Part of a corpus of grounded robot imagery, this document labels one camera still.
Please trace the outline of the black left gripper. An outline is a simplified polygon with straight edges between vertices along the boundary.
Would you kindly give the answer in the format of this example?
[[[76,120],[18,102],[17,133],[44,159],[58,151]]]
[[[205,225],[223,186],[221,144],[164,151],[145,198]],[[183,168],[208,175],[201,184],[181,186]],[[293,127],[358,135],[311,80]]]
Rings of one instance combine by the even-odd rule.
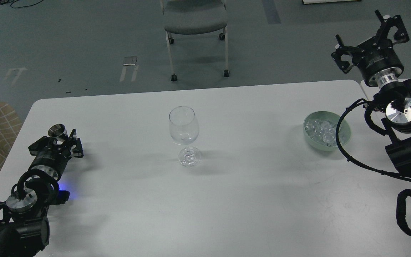
[[[29,145],[28,151],[35,158],[28,170],[40,170],[53,179],[60,180],[71,158],[84,157],[83,146],[75,129],[62,143],[62,147],[53,145],[54,138],[47,136],[41,137]]]

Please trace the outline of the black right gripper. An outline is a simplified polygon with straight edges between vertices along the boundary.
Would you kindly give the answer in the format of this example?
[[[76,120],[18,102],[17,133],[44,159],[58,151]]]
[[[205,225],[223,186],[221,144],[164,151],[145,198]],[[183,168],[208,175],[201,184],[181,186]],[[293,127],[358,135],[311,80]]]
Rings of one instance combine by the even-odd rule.
[[[396,78],[403,73],[404,66],[395,53],[393,45],[403,44],[410,40],[400,15],[383,16],[379,10],[375,10],[375,14],[380,21],[380,27],[375,36],[352,47],[346,46],[337,34],[335,36],[337,45],[331,54],[339,70],[344,74],[357,66],[365,84],[369,87],[379,86],[377,80],[380,77],[379,73],[383,71],[393,73]],[[392,39],[388,38],[391,28],[396,29]],[[351,60],[344,60],[343,56],[349,56]]]

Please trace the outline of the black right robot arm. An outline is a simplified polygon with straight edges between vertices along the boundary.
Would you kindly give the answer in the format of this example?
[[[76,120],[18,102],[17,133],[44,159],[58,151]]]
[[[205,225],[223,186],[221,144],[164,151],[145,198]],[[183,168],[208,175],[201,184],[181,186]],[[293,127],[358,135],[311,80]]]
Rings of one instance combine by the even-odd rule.
[[[395,44],[409,41],[409,35],[400,15],[382,16],[376,10],[380,27],[375,36],[357,46],[346,46],[339,35],[338,45],[331,54],[338,68],[347,74],[357,67],[368,87],[379,91],[372,100],[358,99],[347,107],[336,126],[336,144],[347,161],[381,175],[411,182],[411,79],[399,80],[404,66],[394,51]],[[389,136],[391,143],[385,147],[396,172],[370,167],[344,150],[339,139],[339,130],[344,118],[353,109],[364,106],[364,120],[376,133]],[[398,194],[396,201],[396,223],[411,237],[411,228],[406,221],[406,199],[411,197],[411,189]]]

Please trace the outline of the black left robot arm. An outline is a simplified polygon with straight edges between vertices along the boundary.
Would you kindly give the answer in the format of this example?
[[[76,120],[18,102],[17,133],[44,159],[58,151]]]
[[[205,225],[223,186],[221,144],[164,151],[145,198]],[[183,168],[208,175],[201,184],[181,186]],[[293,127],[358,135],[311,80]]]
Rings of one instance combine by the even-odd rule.
[[[70,192],[61,190],[61,179],[72,158],[84,156],[77,131],[67,133],[63,124],[50,127],[48,135],[28,147],[34,160],[0,201],[0,257],[34,257],[50,239],[50,206],[66,203]]]

